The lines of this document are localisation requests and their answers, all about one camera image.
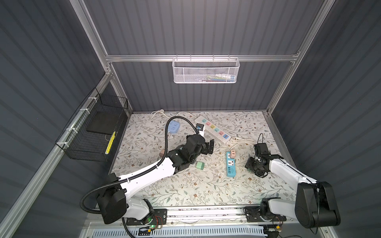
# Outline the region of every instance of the white power strip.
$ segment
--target white power strip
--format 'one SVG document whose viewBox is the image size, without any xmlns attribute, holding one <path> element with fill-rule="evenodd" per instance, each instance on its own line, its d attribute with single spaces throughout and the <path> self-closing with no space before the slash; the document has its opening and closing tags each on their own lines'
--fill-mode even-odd
<svg viewBox="0 0 381 238">
<path fill-rule="evenodd" d="M 205 130 L 222 144 L 226 144 L 229 142 L 231 136 L 225 131 L 223 131 L 221 128 L 218 128 L 216 125 L 214 125 L 211 121 L 209 121 L 205 117 L 199 116 L 194 121 L 197 123 L 203 124 L 205 126 Z"/>
</svg>

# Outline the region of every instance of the white mesh basket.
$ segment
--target white mesh basket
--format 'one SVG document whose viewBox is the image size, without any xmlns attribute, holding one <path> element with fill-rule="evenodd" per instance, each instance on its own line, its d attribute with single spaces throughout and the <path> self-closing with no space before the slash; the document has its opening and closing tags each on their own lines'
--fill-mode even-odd
<svg viewBox="0 0 381 238">
<path fill-rule="evenodd" d="M 173 58 L 175 83 L 235 83 L 239 70 L 238 58 L 226 61 L 192 60 L 178 61 Z"/>
</svg>

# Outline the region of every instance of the power strip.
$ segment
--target power strip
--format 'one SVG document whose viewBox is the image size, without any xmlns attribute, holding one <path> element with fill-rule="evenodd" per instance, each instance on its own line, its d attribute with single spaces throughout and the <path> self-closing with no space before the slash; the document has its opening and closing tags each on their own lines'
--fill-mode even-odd
<svg viewBox="0 0 381 238">
<path fill-rule="evenodd" d="M 196 123 L 204 124 L 205 130 L 213 136 L 216 140 L 221 142 L 222 144 L 226 144 L 229 142 L 231 136 L 226 133 L 225 131 L 218 128 L 216 125 L 214 125 L 211 121 L 206 119 L 203 116 L 199 116 L 196 120 Z"/>
<path fill-rule="evenodd" d="M 235 177 L 235 159 L 230 158 L 230 152 L 226 152 L 226 172 L 228 177 Z"/>
</svg>

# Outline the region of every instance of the teal power strip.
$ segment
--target teal power strip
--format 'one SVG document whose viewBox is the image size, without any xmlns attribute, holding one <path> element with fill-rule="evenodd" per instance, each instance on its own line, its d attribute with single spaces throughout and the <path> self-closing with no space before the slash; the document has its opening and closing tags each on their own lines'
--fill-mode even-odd
<svg viewBox="0 0 381 238">
<path fill-rule="evenodd" d="M 230 158 L 230 152 L 226 152 L 226 172 L 228 177 L 235 177 L 235 160 Z"/>
</svg>

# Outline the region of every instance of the floral pattern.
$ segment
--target floral pattern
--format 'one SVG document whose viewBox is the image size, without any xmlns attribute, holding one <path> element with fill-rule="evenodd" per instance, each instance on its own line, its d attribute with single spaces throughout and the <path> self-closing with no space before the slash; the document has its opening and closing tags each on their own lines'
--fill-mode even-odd
<svg viewBox="0 0 381 238">
<path fill-rule="evenodd" d="M 192 122 L 202 115 L 231 136 L 258 139 L 263 133 L 263 141 L 271 153 L 280 154 L 262 112 L 192 115 L 182 114 Z M 167 120 L 162 114 L 156 114 L 152 119 L 149 114 L 131 116 L 113 167 L 117 176 L 131 173 L 160 159 Z M 180 123 L 180 129 L 176 134 L 169 134 L 168 150 L 185 144 L 186 135 L 194 133 L 184 120 L 176 121 Z M 206 141 L 212 139 L 207 132 L 205 138 Z M 201 154 L 197 158 L 197 161 L 205 163 L 203 170 L 198 170 L 194 163 L 184 171 L 145 187 L 135 197 L 148 199 L 154 207 L 257 204 L 262 198 L 274 196 L 291 201 L 295 199 L 295 191 L 276 174 L 269 173 L 265 178 L 259 178 L 245 168 L 247 159 L 253 155 L 252 145 L 241 144 L 235 147 L 237 174 L 234 178 L 227 177 L 226 151 L 230 151 L 230 147 L 229 143 L 221 145 L 216 140 L 212 155 Z"/>
</svg>

